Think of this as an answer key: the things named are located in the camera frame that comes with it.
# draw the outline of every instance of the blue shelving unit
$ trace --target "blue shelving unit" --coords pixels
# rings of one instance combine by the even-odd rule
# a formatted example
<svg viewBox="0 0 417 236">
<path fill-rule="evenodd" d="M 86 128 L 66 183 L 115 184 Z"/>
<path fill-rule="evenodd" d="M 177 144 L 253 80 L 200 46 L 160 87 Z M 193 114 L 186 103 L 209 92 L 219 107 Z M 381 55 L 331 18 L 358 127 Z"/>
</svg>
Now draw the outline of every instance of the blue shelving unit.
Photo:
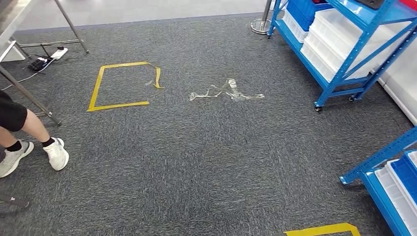
<svg viewBox="0 0 417 236">
<path fill-rule="evenodd" d="M 268 37 L 271 37 L 274 29 L 277 29 L 280 35 L 287 41 L 291 46 L 295 54 L 302 61 L 305 67 L 313 75 L 314 79 L 322 87 L 323 93 L 319 99 L 314 103 L 315 110 L 317 112 L 321 111 L 325 102 L 329 97 L 341 96 L 351 94 L 349 98 L 350 101 L 359 100 L 362 96 L 374 85 L 378 80 L 381 74 L 383 74 L 386 69 L 396 60 L 396 58 L 410 45 L 410 43 L 417 36 L 417 12 L 408 8 L 398 0 L 385 0 L 380 9 L 373 10 L 368 8 L 365 5 L 362 5 L 355 0 L 328 0 L 335 9 L 341 12 L 346 18 L 356 24 L 363 33 L 359 37 L 358 42 L 349 53 L 347 59 L 343 62 L 340 69 L 337 71 L 336 75 L 329 83 L 323 76 L 312 66 L 312 64 L 305 58 L 305 56 L 300 52 L 302 44 L 300 44 L 285 23 L 282 20 L 278 20 L 277 16 L 280 9 L 281 0 L 277 0 L 275 4 L 274 13 L 272 15 L 271 26 L 268 31 Z M 412 21 L 408 26 L 401 30 L 397 35 L 392 39 L 388 40 L 380 48 L 378 48 L 374 53 L 365 58 L 362 62 L 356 65 L 350 71 L 347 71 L 351 64 L 354 62 L 355 58 L 359 55 L 363 47 L 371 38 L 372 34 L 375 32 L 379 25 Z M 375 71 L 375 73 L 370 74 L 364 78 L 356 78 L 346 80 L 350 75 L 355 71 L 365 65 L 368 61 L 374 58 L 377 54 L 386 49 L 389 45 L 399 39 L 401 36 L 407 34 L 404 40 L 400 45 L 394 50 L 394 52 L 385 60 L 385 62 Z M 342 85 L 347 84 L 356 84 L 355 88 L 350 88 L 347 90 L 338 90 L 335 92 L 335 89 Z"/>
<path fill-rule="evenodd" d="M 400 136 L 394 142 L 383 147 L 371 157 L 360 163 L 345 175 L 339 177 L 343 184 L 352 183 L 355 179 L 361 179 L 378 209 L 384 216 L 392 232 L 396 236 L 411 236 L 406 225 L 395 209 L 393 203 L 381 186 L 375 175 L 378 166 L 392 159 L 396 154 L 417 142 L 417 127 Z"/>
</svg>

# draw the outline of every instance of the storage bin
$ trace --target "storage bin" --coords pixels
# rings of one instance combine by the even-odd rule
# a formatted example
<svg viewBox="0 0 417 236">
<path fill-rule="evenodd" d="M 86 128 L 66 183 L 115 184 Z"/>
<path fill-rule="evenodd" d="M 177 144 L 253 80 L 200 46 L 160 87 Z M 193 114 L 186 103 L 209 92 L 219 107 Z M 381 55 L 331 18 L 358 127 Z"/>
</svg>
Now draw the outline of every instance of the storage bin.
<svg viewBox="0 0 417 236">
<path fill-rule="evenodd" d="M 308 31 L 314 21 L 316 11 L 333 8 L 329 3 L 315 4 L 312 0 L 291 0 L 287 9 L 304 31 Z"/>
<path fill-rule="evenodd" d="M 405 152 L 402 158 L 393 162 L 391 166 L 417 203 L 417 151 Z"/>
<path fill-rule="evenodd" d="M 311 27 L 320 35 L 324 35 L 329 45 L 337 49 L 343 58 L 347 58 L 362 35 L 361 29 L 335 9 L 316 12 L 316 18 Z M 365 58 L 392 37 L 391 30 L 379 26 L 358 57 Z"/>
<path fill-rule="evenodd" d="M 417 205 L 392 169 L 391 163 L 395 161 L 397 160 L 387 162 L 384 168 L 375 171 L 375 175 L 410 231 L 410 234 L 417 236 Z"/>
<path fill-rule="evenodd" d="M 346 58 L 340 55 L 340 52 L 337 51 L 338 49 L 335 50 L 334 48 L 329 46 L 329 43 L 326 42 L 326 38 L 323 36 L 318 36 L 315 33 L 315 31 L 313 31 L 313 29 L 308 33 L 308 36 L 305 39 L 305 43 L 308 43 L 311 48 L 316 50 L 316 53 L 321 57 L 321 61 L 328 65 L 327 67 L 329 67 L 329 71 L 321 72 L 324 73 L 322 73 L 324 78 L 330 82 L 333 79 L 334 75 L 337 73 L 337 71 L 340 69 L 342 63 L 345 61 Z M 350 68 L 353 68 L 360 61 L 362 61 L 362 59 L 357 58 Z M 349 78 L 361 78 L 367 76 L 373 68 L 372 61 L 373 60 L 359 68 L 359 70 L 353 73 L 353 75 Z"/>
<path fill-rule="evenodd" d="M 292 17 L 288 10 L 285 10 L 282 20 L 293 33 L 298 42 L 303 43 L 308 32 L 305 32 L 301 29 L 297 21 L 295 21 L 294 17 Z"/>
<path fill-rule="evenodd" d="M 308 37 L 305 39 L 301 48 L 301 53 L 317 69 L 324 79 L 330 83 L 338 69 L 332 65 L 330 60 L 327 60 L 326 57 L 322 55 L 322 52 L 322 50 L 319 50 L 314 45 L 310 44 Z M 361 78 L 367 74 L 368 72 L 364 72 L 360 69 L 349 76 L 348 79 Z"/>
</svg>

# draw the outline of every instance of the black sock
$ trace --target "black sock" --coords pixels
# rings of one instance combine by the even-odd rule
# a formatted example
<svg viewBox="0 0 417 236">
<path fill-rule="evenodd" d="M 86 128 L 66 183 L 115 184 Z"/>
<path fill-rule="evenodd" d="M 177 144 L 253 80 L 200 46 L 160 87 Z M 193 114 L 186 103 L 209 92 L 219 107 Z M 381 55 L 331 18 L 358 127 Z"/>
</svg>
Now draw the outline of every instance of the black sock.
<svg viewBox="0 0 417 236">
<path fill-rule="evenodd" d="M 49 145 L 53 144 L 54 142 L 55 142 L 55 140 L 53 140 L 53 139 L 50 137 L 48 141 L 46 141 L 46 142 L 43 142 L 43 143 L 42 143 L 42 147 L 47 147 L 47 146 L 49 146 Z"/>
<path fill-rule="evenodd" d="M 20 149 L 22 149 L 22 144 L 20 143 L 19 140 L 12 146 L 6 147 L 7 151 L 19 151 Z"/>
</svg>

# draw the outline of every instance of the carpet floor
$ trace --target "carpet floor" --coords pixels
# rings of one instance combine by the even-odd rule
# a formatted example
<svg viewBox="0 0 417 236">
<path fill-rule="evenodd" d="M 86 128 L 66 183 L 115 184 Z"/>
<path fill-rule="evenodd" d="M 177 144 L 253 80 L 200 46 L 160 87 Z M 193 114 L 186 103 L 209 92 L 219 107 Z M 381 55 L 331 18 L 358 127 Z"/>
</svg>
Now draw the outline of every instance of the carpet floor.
<svg viewBox="0 0 417 236">
<path fill-rule="evenodd" d="M 338 177 L 411 123 L 379 85 L 362 101 L 332 98 L 315 112 L 321 88 L 281 36 L 251 32 L 256 16 L 80 27 L 90 54 L 70 45 L 45 74 L 22 83 L 62 120 L 58 127 L 42 118 L 70 161 L 55 172 L 37 143 L 0 179 L 0 191 L 31 202 L 0 206 L 0 235 L 283 236 L 343 222 L 362 236 L 392 235 L 366 189 Z M 59 28 L 16 38 L 73 35 Z M 106 69 L 96 106 L 149 105 L 87 112 L 100 67 L 137 61 L 160 67 L 165 89 L 146 86 L 152 66 Z M 25 78 L 28 63 L 4 66 Z M 188 100 L 226 78 L 265 98 Z M 7 92 L 38 111 L 15 88 Z"/>
</svg>

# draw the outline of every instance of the yellow tape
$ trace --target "yellow tape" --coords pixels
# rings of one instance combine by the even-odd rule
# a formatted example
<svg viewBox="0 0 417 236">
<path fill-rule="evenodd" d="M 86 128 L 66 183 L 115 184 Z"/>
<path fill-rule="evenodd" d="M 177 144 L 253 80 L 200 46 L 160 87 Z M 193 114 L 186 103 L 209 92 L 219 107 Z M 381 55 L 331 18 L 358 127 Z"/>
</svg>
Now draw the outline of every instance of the yellow tape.
<svg viewBox="0 0 417 236">
<path fill-rule="evenodd" d="M 104 109 L 111 109 L 111 108 L 117 108 L 117 107 L 130 107 L 130 106 L 138 106 L 138 105 L 149 105 L 149 102 L 132 102 L 132 103 L 124 103 L 124 104 L 116 104 L 116 105 L 109 105 L 109 106 L 100 106 L 100 107 L 93 107 L 89 108 L 88 112 L 94 112 Z"/>
<path fill-rule="evenodd" d="M 157 87 L 158 89 L 163 89 L 163 87 L 159 86 L 159 77 L 161 76 L 161 68 L 159 67 L 155 67 L 155 71 L 156 71 L 156 76 L 155 76 L 155 84 L 153 84 L 155 87 Z"/>
<path fill-rule="evenodd" d="M 115 104 L 115 105 L 99 106 L 99 107 L 95 106 L 95 102 L 96 102 L 97 96 L 98 96 L 98 91 L 100 89 L 101 80 L 103 79 L 104 70 L 109 69 L 109 68 L 116 68 L 116 67 L 123 67 L 123 66 L 135 66 L 135 65 L 151 65 L 151 66 L 155 67 L 156 75 L 155 75 L 155 83 L 153 85 L 158 89 L 163 89 L 163 87 L 161 87 L 159 85 L 159 78 L 161 76 L 161 68 L 159 68 L 157 66 L 154 66 L 154 65 L 150 64 L 149 62 L 140 61 L 140 62 L 133 62 L 133 63 L 104 65 L 104 66 L 100 67 L 100 71 L 98 72 L 97 80 L 95 81 L 94 90 L 92 92 L 89 108 L 87 109 L 87 111 L 88 112 L 94 112 L 94 111 L 117 108 L 117 107 L 149 105 L 148 101 L 144 101 L 144 102 L 123 103 L 123 104 Z"/>
<path fill-rule="evenodd" d="M 92 92 L 92 96 L 91 96 L 91 100 L 90 100 L 89 109 L 87 111 L 90 111 L 95 106 L 95 101 L 97 100 L 98 90 L 100 88 L 101 79 L 103 78 L 104 69 L 105 69 L 104 66 L 102 66 L 100 68 L 100 71 L 98 72 L 97 80 L 95 81 L 94 90 Z"/>
<path fill-rule="evenodd" d="M 352 233 L 353 236 L 360 236 L 357 228 L 349 223 L 326 225 L 321 227 L 308 228 L 304 230 L 287 231 L 284 233 L 287 236 L 317 236 L 349 231 Z"/>
<path fill-rule="evenodd" d="M 109 69 L 109 68 L 116 68 L 116 67 L 122 67 L 122 66 L 134 66 L 134 65 L 150 65 L 148 62 L 146 61 L 140 61 L 140 62 L 133 62 L 133 63 L 123 63 L 123 64 L 114 64 L 114 65 L 104 65 L 102 67 L 104 67 L 105 69 Z"/>
</svg>

